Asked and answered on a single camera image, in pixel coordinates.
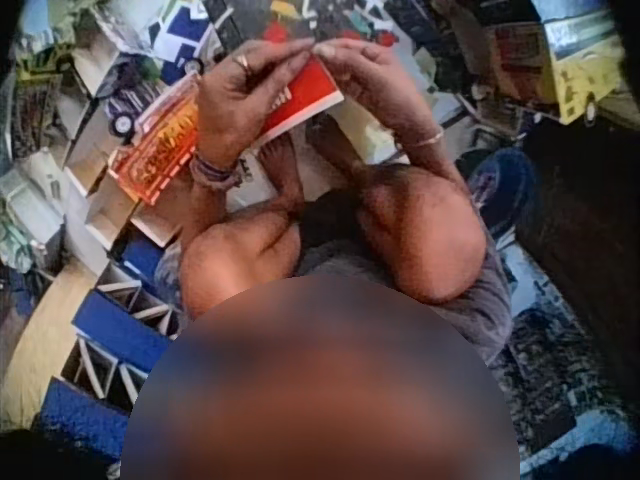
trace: bare foot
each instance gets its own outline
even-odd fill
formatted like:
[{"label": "bare foot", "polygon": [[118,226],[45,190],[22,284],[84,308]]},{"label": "bare foot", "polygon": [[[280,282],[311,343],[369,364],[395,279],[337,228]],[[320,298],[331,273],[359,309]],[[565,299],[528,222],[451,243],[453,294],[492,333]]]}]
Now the bare foot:
[{"label": "bare foot", "polygon": [[342,173],[349,183],[360,184],[365,180],[369,168],[333,117],[318,115],[309,122],[306,135],[307,143]]},{"label": "bare foot", "polygon": [[258,161],[278,192],[277,205],[289,211],[304,206],[304,192],[291,135],[285,133],[260,149]]}]

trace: wooden floor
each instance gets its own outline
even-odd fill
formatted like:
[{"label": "wooden floor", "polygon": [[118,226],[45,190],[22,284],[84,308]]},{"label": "wooden floor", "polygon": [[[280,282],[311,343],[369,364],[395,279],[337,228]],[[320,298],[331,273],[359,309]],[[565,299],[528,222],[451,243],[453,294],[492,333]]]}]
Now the wooden floor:
[{"label": "wooden floor", "polygon": [[49,381],[62,371],[75,339],[71,320],[96,276],[72,261],[36,308],[9,363],[0,391],[0,429],[29,428]]}]

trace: knee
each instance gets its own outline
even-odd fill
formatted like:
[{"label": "knee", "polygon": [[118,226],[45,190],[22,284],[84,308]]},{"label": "knee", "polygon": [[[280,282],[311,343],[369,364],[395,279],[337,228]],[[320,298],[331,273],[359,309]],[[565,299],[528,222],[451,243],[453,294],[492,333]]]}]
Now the knee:
[{"label": "knee", "polygon": [[379,253],[398,288],[428,304],[460,296],[476,282],[487,250],[482,221],[468,195],[416,168],[395,170],[387,180],[366,195],[392,239]]}]

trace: bracelet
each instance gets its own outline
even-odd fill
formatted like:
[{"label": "bracelet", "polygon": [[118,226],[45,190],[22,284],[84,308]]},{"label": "bracelet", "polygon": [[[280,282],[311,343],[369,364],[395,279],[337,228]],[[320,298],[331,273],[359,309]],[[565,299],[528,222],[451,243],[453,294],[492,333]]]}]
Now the bracelet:
[{"label": "bracelet", "polygon": [[215,191],[228,192],[242,181],[238,172],[238,161],[230,170],[220,170],[205,162],[196,153],[189,168],[196,183]]},{"label": "bracelet", "polygon": [[394,134],[394,138],[396,141],[396,147],[398,147],[399,150],[403,150],[405,148],[420,148],[420,147],[428,147],[430,145],[435,145],[436,143],[438,143],[440,140],[444,138],[444,134],[445,134],[444,128],[440,127],[440,131],[433,137],[427,140],[423,140],[422,142],[412,143],[411,145],[404,145],[398,138],[397,133]]}]

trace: blue fabric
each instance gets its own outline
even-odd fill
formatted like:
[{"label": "blue fabric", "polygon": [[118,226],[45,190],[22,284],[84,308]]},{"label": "blue fabric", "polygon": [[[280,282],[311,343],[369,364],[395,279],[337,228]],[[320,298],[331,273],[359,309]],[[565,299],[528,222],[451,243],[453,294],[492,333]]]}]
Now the blue fabric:
[{"label": "blue fabric", "polygon": [[120,361],[150,373],[171,340],[136,320],[98,292],[80,306],[73,325]]},{"label": "blue fabric", "polygon": [[133,270],[132,273],[135,277],[145,283],[145,287],[151,287],[153,290],[153,277],[163,255],[163,249],[158,247],[145,235],[137,233],[136,235],[132,235],[120,259],[123,264],[127,264],[124,265],[125,268],[129,271]]},{"label": "blue fabric", "polygon": [[526,212],[534,199],[536,174],[522,150],[498,150],[482,162],[468,181],[491,236],[498,240]]},{"label": "blue fabric", "polygon": [[120,459],[129,418],[68,383],[52,378],[34,429],[59,433],[82,446]]}]

